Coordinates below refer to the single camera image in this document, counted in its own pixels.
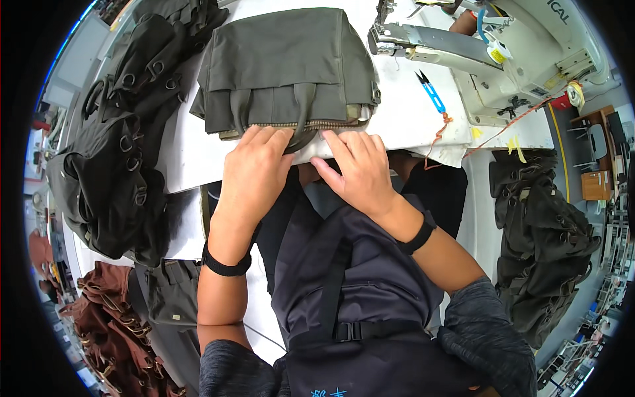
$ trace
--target gray sleeve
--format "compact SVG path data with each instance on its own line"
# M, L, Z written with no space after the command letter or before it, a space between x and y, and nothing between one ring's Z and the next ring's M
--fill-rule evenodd
M501 397L536 396L531 348L513 329L488 277L452 294L438 339L447 353L487 373Z
M231 340L214 340L201 357L199 395L276 396L280 375L253 351Z

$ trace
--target leg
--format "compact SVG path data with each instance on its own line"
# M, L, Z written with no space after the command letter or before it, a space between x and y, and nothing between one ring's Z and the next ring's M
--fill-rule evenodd
M311 202L304 194L303 187L319 178L315 168L310 164L292 166L286 179L286 185L278 196L273 207L262 219L262 226L256 238L258 250L267 274L267 290L273 293L276 261L284 234L291 216L300 213L306 220L306 227L313 229L321 223L322 218L313 209Z
M391 168L405 182L401 194L415 194L437 225L457 238L463 216L467 175L463 168L441 165L424 170L423 159L400 152L389 154ZM428 166L438 163L428 159Z

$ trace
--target orange thread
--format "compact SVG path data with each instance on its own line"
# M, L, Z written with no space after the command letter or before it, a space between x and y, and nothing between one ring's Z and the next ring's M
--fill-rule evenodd
M480 148L482 148L483 146L485 146L487 144L487 142L491 141L492 139L496 138L497 136L499 136L500 134L502 134L503 132L505 132L509 127L512 126L512 124L514 124L516 121L522 119L523 117L527 116L529 113L533 112L534 110L538 109L540 106L544 105L548 100L550 100L551 98L555 97L557 94L561 93L562 91L566 90L566 88L568 87L568 85L566 85L564 88L562 88L561 90L559 90L558 92L556 92L555 94L551 95L550 97L546 98L545 100L543 100L541 103L537 104L536 106L532 107L531 109L529 109L528 111L526 111L525 113L522 113L520 116L518 116L517 118L513 119L508 125L505 126L505 128L503 128L502 130L499 131L498 134L494 135L492 138L489 138L488 140L486 140L485 142L483 142L482 144L478 145L476 148L472 149L470 152L468 152L465 156L463 156L463 158L466 158L467 156L471 155L472 153L476 152L477 150L479 150Z
M448 124L450 124L452 121L454 121L453 118L449 117L448 114L446 112L441 113L443 115L443 122L445 123L442 127L442 129L440 129L436 135L434 136L434 140L432 141L432 145L430 145L430 151L428 152L428 154L425 156L425 161L424 161L424 171L427 170L431 170L432 168L435 167L439 167L441 166L441 164L437 164L437 165L432 165L430 167L428 167L428 156L430 156L430 153L432 153L432 147L434 146L434 143L436 141L438 141L439 139L441 139L441 135L443 134L443 132L445 131L445 129L448 127Z

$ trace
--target apron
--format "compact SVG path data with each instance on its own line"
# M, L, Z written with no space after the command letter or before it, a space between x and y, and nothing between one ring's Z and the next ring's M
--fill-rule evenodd
M405 198L423 210L416 196ZM443 291L394 238L350 206L317 228L303 227L306 216L291 216L272 296L291 395L480 393L485 376L425 333Z

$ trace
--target blue thread snips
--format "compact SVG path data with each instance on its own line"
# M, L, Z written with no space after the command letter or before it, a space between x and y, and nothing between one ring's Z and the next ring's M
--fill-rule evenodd
M421 82L421 85L424 86L425 92L427 92L428 96L430 96L430 99L432 99L432 103L434 103L434 106L437 108L439 113L445 113L445 105L441 101L441 98L439 98L439 94L437 94L434 90L432 83L430 83L428 77L426 77L421 70L419 70L419 73L421 73L421 76L419 76L419 74L415 72L417 78L419 78L419 81Z

